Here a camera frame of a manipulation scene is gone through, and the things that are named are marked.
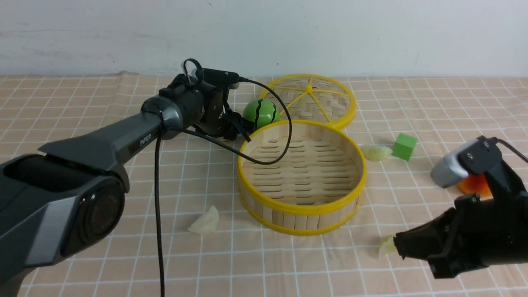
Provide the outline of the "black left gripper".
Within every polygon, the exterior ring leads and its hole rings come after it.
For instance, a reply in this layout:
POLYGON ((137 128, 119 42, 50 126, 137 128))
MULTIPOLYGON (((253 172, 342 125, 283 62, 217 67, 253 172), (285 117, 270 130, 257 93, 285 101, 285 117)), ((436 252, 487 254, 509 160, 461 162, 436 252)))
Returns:
POLYGON ((197 132, 221 141, 235 141, 239 136, 251 141, 253 122, 245 120, 229 103, 229 87, 223 88, 206 107, 204 116, 197 124, 197 132))

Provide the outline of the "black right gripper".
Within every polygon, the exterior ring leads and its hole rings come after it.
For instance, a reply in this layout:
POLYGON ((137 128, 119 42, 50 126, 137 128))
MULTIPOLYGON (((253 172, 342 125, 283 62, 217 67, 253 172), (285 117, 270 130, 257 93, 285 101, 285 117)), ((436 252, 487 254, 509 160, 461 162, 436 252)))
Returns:
POLYGON ((475 194, 430 222, 397 233, 402 258, 426 261, 435 279, 489 266, 528 261, 527 194, 513 199, 479 200, 475 194))

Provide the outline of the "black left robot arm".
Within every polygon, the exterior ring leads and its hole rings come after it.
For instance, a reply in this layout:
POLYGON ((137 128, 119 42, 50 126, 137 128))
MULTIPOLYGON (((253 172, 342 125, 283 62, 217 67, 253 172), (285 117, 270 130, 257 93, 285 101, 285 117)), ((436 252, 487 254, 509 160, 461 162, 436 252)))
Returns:
POLYGON ((134 116, 2 163, 2 297, 17 296, 34 269, 58 264, 113 231, 130 191, 125 163, 141 150, 189 127, 225 133, 220 118, 229 90, 238 86, 173 83, 134 116))

